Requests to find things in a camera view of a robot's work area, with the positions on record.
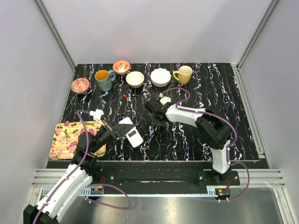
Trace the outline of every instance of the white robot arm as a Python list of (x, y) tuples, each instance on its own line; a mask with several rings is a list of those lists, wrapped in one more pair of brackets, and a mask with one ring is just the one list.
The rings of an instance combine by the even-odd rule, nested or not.
[[(163, 97), (160, 101), (150, 100), (145, 105), (146, 109), (153, 114), (153, 124), (164, 126), (165, 122), (180, 122), (192, 125), (199, 129), (200, 139), (211, 147), (213, 155), (213, 169), (224, 174), (230, 167), (227, 161), (227, 145), (230, 143), (231, 129), (220, 120), (202, 113), (185, 112), (171, 104), (171, 99)], [(197, 111), (214, 113), (222, 116), (215, 108), (197, 109)]]
[[(143, 142), (130, 118), (125, 118), (118, 124), (107, 122), (95, 136), (88, 133), (88, 142), (85, 135), (86, 133), (82, 133), (79, 136), (77, 150), (71, 164), (53, 189), (36, 206), (28, 205), (25, 208), (24, 224), (32, 224), (36, 216), (38, 219), (35, 224), (60, 223), (80, 192), (92, 182), (100, 181), (101, 167), (96, 163), (98, 157), (93, 156), (92, 153), (95, 153), (103, 145), (124, 137), (129, 140), (132, 147), (137, 147)], [(89, 146), (88, 154), (83, 159), (87, 144)]]

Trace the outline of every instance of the black platform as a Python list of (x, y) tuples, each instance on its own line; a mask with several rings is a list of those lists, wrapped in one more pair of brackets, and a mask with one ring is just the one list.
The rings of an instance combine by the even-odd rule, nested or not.
[[(155, 87), (150, 81), (150, 73), (157, 68), (165, 68), (172, 72), (180, 66), (188, 65), (193, 68), (193, 76), (187, 85), (178, 84), (173, 77), (166, 87)], [(232, 67), (228, 63), (173, 63), (173, 64), (132, 64), (131, 71), (144, 74), (144, 85), (131, 89), (126, 83), (126, 76), (118, 76), (117, 84), (109, 92), (102, 92), (97, 86), (94, 75), (98, 70), (110, 70), (112, 64), (80, 64), (74, 79), (86, 77), (91, 81), (91, 92), (86, 95), (76, 95), (72, 91), (63, 114), (62, 122), (79, 121), (76, 110), (104, 110), (104, 118), (117, 122), (117, 113), (125, 113), (134, 123), (143, 137), (144, 143), (132, 148), (127, 140), (111, 143), (107, 146), (106, 160), (116, 161), (202, 161), (212, 160), (209, 147), (200, 142), (198, 130), (195, 127), (170, 123), (167, 127), (151, 124), (149, 112), (144, 108), (144, 102), (158, 98), (162, 91), (179, 86), (191, 93), (191, 98), (183, 106), (205, 108), (217, 105), (226, 115), (231, 124), (236, 127), (238, 141), (231, 147), (231, 160), (258, 160), (258, 154), (253, 142), (252, 133), (242, 104), (241, 96), (235, 81)], [(173, 102), (185, 98), (183, 91), (168, 93)], [(92, 120), (83, 114), (84, 120)]]

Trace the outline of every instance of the patterned bowl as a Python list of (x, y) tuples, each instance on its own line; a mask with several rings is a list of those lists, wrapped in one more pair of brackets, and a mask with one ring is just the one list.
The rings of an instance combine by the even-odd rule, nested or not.
[(139, 88), (144, 82), (144, 75), (141, 72), (132, 71), (127, 75), (126, 81), (132, 88)]
[(88, 92), (90, 82), (86, 78), (77, 78), (71, 84), (71, 90), (77, 94), (85, 94)]
[(119, 60), (113, 64), (113, 71), (119, 75), (126, 74), (130, 69), (130, 63), (126, 60)]

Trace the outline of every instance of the gray wall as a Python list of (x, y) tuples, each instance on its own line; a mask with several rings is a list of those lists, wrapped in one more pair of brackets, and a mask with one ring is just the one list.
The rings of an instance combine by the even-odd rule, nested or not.
[(47, 159), (71, 69), (33, 0), (0, 0), (0, 223), (16, 224)]
[(241, 68), (274, 168), (299, 218), (299, 1), (283, 0)]
[(43, 0), (75, 63), (237, 63), (271, 0)]

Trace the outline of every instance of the white scalloped bowl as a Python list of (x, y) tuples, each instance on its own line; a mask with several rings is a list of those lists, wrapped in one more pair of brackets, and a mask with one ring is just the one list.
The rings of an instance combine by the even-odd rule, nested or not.
[(151, 82), (157, 87), (164, 87), (170, 82), (171, 74), (166, 69), (155, 69), (150, 74)]
[(144, 75), (141, 72), (132, 71), (127, 75), (126, 81), (132, 88), (139, 88), (143, 85)]

